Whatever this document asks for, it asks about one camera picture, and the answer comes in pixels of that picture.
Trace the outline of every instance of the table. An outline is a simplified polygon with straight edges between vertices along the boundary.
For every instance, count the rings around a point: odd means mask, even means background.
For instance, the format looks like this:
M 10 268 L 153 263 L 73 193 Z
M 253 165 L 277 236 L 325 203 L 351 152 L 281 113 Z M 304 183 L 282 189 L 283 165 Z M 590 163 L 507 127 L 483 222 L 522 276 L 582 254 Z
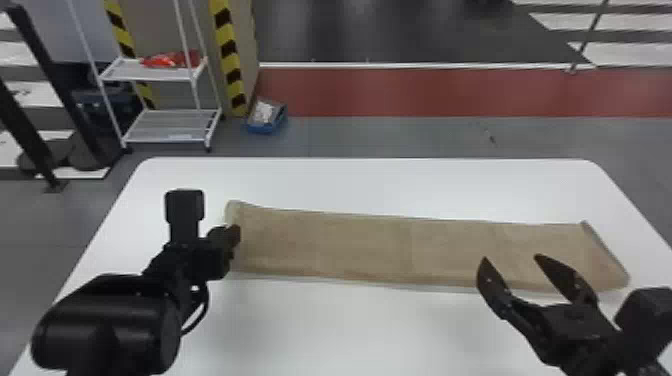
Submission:
M 205 192 L 203 234 L 222 223 L 230 199 L 445 219 L 586 219 L 631 273 L 633 287 L 672 285 L 669 246 L 588 161 L 157 158 L 138 167 L 60 296 L 100 273 L 142 270 L 168 238 L 163 195 L 174 188 Z M 475 289 L 235 273 L 210 286 L 210 312 L 184 339 L 167 375 L 560 374 L 542 365 Z M 628 291 L 602 294 L 605 313 L 613 315 Z M 560 299 L 525 296 L 541 304 Z M 672 369 L 672 352 L 661 362 Z M 27 352 L 12 372 L 44 374 Z

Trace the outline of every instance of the white shelf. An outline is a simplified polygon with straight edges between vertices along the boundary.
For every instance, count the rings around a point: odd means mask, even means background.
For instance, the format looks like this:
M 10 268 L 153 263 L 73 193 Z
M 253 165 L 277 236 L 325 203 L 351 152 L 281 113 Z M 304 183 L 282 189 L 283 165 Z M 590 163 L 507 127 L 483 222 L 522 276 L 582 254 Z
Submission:
M 147 68 L 139 59 L 118 57 L 100 78 L 103 81 L 195 81 L 207 64 L 208 58 L 203 57 L 201 64 L 192 68 L 190 76 L 187 68 Z
M 217 127 L 217 110 L 144 110 L 124 135 L 126 142 L 205 142 Z

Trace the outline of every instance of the beige towel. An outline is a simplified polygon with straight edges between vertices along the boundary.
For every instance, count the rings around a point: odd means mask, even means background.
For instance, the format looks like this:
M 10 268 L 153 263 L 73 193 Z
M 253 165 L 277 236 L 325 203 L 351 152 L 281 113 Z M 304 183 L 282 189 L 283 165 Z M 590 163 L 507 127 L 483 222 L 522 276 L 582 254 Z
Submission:
M 529 225 L 263 208 L 230 201 L 242 228 L 233 269 L 372 282 L 475 286 L 487 256 L 513 288 L 554 288 L 537 253 L 578 270 L 597 291 L 629 276 L 587 223 Z

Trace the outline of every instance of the metal shelf rack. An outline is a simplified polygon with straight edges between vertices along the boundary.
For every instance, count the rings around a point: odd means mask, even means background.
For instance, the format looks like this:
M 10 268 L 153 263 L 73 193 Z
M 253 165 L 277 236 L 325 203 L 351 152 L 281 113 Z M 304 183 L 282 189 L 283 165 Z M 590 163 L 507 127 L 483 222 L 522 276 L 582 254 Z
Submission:
M 173 0 L 175 20 L 177 21 L 177 27 L 180 33 L 182 50 L 185 57 L 187 57 L 185 59 L 186 68 L 147 68 L 140 63 L 139 59 L 123 57 L 121 49 L 118 49 L 118 57 L 102 73 L 98 73 L 93 54 L 91 53 L 91 48 L 82 29 L 82 24 L 79 21 L 77 11 L 73 5 L 73 0 L 66 0 L 70 15 L 75 23 L 75 28 L 77 29 L 87 59 L 91 65 L 91 70 L 95 75 L 96 83 L 102 93 L 105 107 L 110 114 L 114 130 L 119 138 L 119 143 L 124 149 L 127 148 L 128 143 L 132 142 L 203 142 L 206 150 L 210 150 L 210 141 L 222 116 L 222 108 L 204 109 L 201 106 L 197 85 L 198 79 L 204 70 L 207 70 L 210 76 L 210 84 L 212 85 L 216 102 L 219 104 L 221 101 L 215 82 L 215 76 L 212 73 L 212 67 L 208 64 L 207 49 L 203 34 L 198 26 L 199 22 L 196 16 L 194 2 L 193 0 L 185 1 L 189 4 L 189 13 L 191 13 L 191 18 L 195 25 L 194 29 L 198 38 L 200 53 L 202 54 L 198 66 L 192 66 L 192 62 L 188 58 L 190 56 L 189 45 L 184 31 L 184 22 L 179 0 Z M 129 81 L 133 83 L 133 88 L 136 94 L 139 93 L 135 81 L 188 82 L 191 86 L 191 92 L 196 108 L 189 110 L 152 110 L 147 108 L 143 101 L 142 112 L 138 115 L 128 130 L 122 134 L 121 127 L 119 126 L 119 122 L 114 114 L 111 102 L 107 97 L 104 87 L 105 82 L 115 81 Z

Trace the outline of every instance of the hazard stripe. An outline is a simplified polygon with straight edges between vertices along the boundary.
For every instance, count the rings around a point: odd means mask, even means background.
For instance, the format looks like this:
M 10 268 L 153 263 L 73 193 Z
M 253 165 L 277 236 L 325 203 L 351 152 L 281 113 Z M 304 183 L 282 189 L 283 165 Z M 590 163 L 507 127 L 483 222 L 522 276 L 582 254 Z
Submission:
M 210 0 L 210 12 L 215 25 L 215 41 L 219 47 L 220 67 L 226 77 L 226 92 L 235 116 L 245 116 L 248 101 L 243 84 L 240 56 L 236 44 L 229 0 Z
M 135 44 L 133 43 L 133 37 L 131 36 L 126 22 L 124 22 L 124 16 L 121 11 L 121 6 L 117 0 L 103 0 L 103 5 L 105 7 L 105 12 L 107 13 L 107 19 L 110 20 L 112 24 L 112 29 L 114 31 L 114 37 L 119 44 L 121 53 L 130 58 L 136 58 L 138 55 L 135 52 Z M 145 102 L 145 106 L 149 109 L 155 109 L 156 103 L 154 102 L 154 95 L 152 89 L 146 82 L 136 82 L 138 88 L 138 94 L 142 97 L 142 101 Z

